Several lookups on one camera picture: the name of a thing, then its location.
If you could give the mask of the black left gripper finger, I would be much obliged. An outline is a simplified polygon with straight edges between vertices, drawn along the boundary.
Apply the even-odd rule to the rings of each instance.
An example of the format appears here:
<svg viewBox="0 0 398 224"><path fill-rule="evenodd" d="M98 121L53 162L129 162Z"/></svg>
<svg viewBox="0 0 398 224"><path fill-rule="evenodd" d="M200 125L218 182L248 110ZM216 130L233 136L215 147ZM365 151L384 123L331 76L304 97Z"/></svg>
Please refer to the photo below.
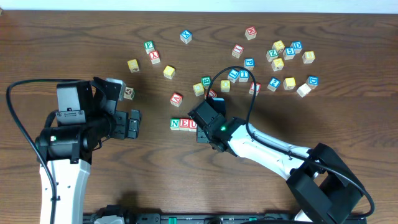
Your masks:
<svg viewBox="0 0 398 224"><path fill-rule="evenodd" d="M95 87L94 106L96 110L108 114L115 114L119 93L116 91L116 84L107 82L99 77L93 77L92 86Z"/></svg>
<svg viewBox="0 0 398 224"><path fill-rule="evenodd" d="M129 129L127 133L128 138L130 139L138 138L141 118L142 115L139 110L131 110L129 118Z"/></svg>

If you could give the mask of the red E wooden block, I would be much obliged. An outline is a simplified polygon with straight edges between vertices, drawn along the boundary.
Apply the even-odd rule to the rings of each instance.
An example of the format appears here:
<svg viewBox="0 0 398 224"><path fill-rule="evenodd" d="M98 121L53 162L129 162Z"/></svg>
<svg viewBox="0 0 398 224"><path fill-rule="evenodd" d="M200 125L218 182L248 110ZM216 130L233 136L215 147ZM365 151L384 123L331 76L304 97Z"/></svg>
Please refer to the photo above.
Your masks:
<svg viewBox="0 0 398 224"><path fill-rule="evenodd" d="M182 118L179 120L179 130L188 131L189 130L189 119Z"/></svg>

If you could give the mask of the green N wooden block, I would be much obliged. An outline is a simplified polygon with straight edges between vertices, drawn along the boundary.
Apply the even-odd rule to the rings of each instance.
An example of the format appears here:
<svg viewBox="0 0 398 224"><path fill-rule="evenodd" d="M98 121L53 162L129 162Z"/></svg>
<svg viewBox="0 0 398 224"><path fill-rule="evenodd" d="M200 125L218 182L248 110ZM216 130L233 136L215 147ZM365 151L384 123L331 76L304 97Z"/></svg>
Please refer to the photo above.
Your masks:
<svg viewBox="0 0 398 224"><path fill-rule="evenodd" d="M170 120L170 129L171 130L179 130L180 129L180 120L178 118L172 118Z"/></svg>

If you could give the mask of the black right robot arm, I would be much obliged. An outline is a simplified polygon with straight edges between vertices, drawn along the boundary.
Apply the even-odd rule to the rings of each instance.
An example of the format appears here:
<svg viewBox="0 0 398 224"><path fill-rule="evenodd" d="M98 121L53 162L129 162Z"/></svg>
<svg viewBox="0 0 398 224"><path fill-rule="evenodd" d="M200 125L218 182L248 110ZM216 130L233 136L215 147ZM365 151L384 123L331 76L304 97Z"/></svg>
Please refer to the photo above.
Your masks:
<svg viewBox="0 0 398 224"><path fill-rule="evenodd" d="M319 143L296 146L257 130L240 118L218 113L194 117L212 148L252 160L281 176L301 207L296 222L344 223L362 219L352 211L369 194L338 154Z"/></svg>

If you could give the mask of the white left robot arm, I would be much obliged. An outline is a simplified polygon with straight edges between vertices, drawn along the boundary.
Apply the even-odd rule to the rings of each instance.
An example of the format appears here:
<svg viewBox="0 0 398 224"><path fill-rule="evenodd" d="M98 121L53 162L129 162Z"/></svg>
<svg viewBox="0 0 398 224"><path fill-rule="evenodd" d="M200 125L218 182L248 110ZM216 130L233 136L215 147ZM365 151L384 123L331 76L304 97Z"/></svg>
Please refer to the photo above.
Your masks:
<svg viewBox="0 0 398 224"><path fill-rule="evenodd" d="M60 82L58 110L48 116L35 140L44 158L41 223L82 223L85 189L93 151L113 139L135 139L141 113L118 111L117 103L134 91L122 80Z"/></svg>

